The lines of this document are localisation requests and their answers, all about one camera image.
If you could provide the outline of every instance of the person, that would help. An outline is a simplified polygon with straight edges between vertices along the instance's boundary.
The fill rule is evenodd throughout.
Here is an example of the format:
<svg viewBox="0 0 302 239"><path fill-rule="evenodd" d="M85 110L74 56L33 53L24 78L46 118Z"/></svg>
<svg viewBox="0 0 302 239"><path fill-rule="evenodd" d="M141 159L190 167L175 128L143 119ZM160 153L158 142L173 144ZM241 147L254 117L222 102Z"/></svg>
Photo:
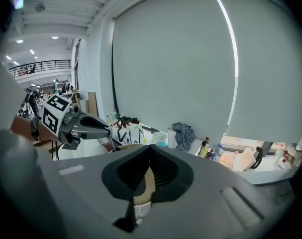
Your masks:
<svg viewBox="0 0 302 239"><path fill-rule="evenodd" d="M35 116L39 116L37 108L36 98L39 99L39 93L36 90L27 89L27 95L25 97L25 103L29 103Z"/></svg>
<svg viewBox="0 0 302 239"><path fill-rule="evenodd" d="M66 85L65 85L65 83L63 84L63 87L62 87L62 89L61 89L61 93L63 94L63 93L66 93Z"/></svg>
<svg viewBox="0 0 302 239"><path fill-rule="evenodd" d="M30 72L28 74L33 74L36 70L36 64L33 64L32 69L30 70Z"/></svg>
<svg viewBox="0 0 302 239"><path fill-rule="evenodd" d="M52 89L53 89L53 94L59 94L58 80L57 79L55 80Z"/></svg>
<svg viewBox="0 0 302 239"><path fill-rule="evenodd" d="M27 139L35 141L35 137L31 134L31 121L32 120L30 119L15 116L10 129L13 133L23 135ZM37 123L37 130L39 132L39 140L58 140L58 138L49 129L47 129L40 120Z"/></svg>

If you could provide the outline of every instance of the plaid shirt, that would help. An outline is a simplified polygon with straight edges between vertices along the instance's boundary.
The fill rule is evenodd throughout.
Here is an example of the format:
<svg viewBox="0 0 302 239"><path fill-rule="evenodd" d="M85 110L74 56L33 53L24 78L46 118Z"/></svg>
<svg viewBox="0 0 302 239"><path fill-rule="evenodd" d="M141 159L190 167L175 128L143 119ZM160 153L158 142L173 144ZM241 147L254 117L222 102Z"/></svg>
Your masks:
<svg viewBox="0 0 302 239"><path fill-rule="evenodd" d="M181 151L189 151L192 142L195 140L195 133L191 127L185 123L174 123L172 130L176 132L175 140L177 143L176 149Z"/></svg>

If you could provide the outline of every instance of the cable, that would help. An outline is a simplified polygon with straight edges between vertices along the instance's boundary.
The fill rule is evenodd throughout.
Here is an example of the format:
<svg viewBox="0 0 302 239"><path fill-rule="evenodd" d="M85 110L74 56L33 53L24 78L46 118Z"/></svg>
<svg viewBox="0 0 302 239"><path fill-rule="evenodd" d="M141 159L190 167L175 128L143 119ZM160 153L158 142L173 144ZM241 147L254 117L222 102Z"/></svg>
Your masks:
<svg viewBox="0 0 302 239"><path fill-rule="evenodd" d="M57 160L59 160L59 154L58 154L58 142L55 141L56 143L56 157L57 157Z"/></svg>

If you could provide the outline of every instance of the wooden board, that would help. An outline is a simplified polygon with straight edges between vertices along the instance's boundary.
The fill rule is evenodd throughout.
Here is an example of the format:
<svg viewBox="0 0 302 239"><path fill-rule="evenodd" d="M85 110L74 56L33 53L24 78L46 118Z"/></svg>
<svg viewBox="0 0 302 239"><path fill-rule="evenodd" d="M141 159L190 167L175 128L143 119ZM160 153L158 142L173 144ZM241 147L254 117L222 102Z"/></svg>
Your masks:
<svg viewBox="0 0 302 239"><path fill-rule="evenodd" d="M98 115L98 107L97 107L97 98L95 92L88 92L88 100L89 100L89 113Z"/></svg>

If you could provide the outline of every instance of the railing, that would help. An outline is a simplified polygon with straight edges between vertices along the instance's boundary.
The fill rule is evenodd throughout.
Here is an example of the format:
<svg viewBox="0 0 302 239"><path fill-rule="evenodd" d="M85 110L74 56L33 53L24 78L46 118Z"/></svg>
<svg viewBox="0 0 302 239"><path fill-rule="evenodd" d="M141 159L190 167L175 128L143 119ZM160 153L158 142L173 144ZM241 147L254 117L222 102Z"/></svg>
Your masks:
<svg viewBox="0 0 302 239"><path fill-rule="evenodd" d="M68 69L70 68L70 64L70 60L41 61L12 67L9 69L9 73L16 78L27 74L44 72L48 70Z"/></svg>

